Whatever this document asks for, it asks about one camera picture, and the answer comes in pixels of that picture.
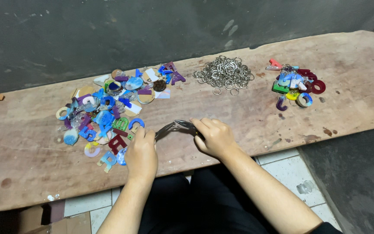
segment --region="workbench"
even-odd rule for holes
[[[192,76],[219,54],[177,61],[174,64],[187,81],[172,87],[170,99],[143,105],[136,117],[154,131],[175,119],[220,119],[232,126],[236,141],[252,156],[374,129],[374,32],[318,35],[220,55],[241,57],[256,77],[238,96],[225,89],[214,95],[212,86],[199,84]],[[311,93],[313,104],[308,108],[286,102],[288,110],[280,112],[278,94],[271,91],[279,72],[265,70],[271,58],[311,69],[327,89],[319,95]],[[62,142],[64,132],[57,131],[63,122],[56,119],[56,111],[70,103],[75,88],[99,89],[94,78],[4,93],[6,98],[0,101],[0,210],[125,184],[126,166],[116,164],[107,174],[104,166],[96,164],[109,150],[107,145],[100,155],[89,158],[84,154],[86,140],[80,138],[68,146]],[[185,132],[169,132],[157,141],[157,152],[157,176],[219,163],[201,153],[193,136]]]

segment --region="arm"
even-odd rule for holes
[[[128,180],[98,234],[138,233],[142,211],[158,168],[154,131],[139,128],[125,153]]]
[[[307,233],[322,224],[322,220],[303,201],[237,145],[228,125],[216,119],[190,120],[205,137],[203,141],[195,136],[198,147],[217,157],[227,167],[279,233]]]

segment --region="right hand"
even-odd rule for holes
[[[221,160],[226,159],[237,151],[242,151],[241,147],[236,143],[232,129],[229,125],[218,119],[201,120],[190,118],[194,126],[203,134],[203,141],[199,136],[195,136],[194,140],[197,146],[205,153],[213,155]]]

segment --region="left hand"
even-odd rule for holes
[[[153,181],[158,170],[158,156],[155,146],[155,132],[140,127],[125,153],[128,180]]]

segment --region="hand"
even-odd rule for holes
[[[221,160],[226,159],[241,147],[236,143],[232,129],[229,125],[217,119],[203,118],[201,120],[190,118],[194,126],[203,134],[205,141],[195,136],[198,147],[205,153],[211,154]]]
[[[128,167],[128,180],[141,179],[153,181],[158,169],[158,156],[155,142],[155,132],[138,128],[134,139],[129,144],[125,153],[125,161]]]

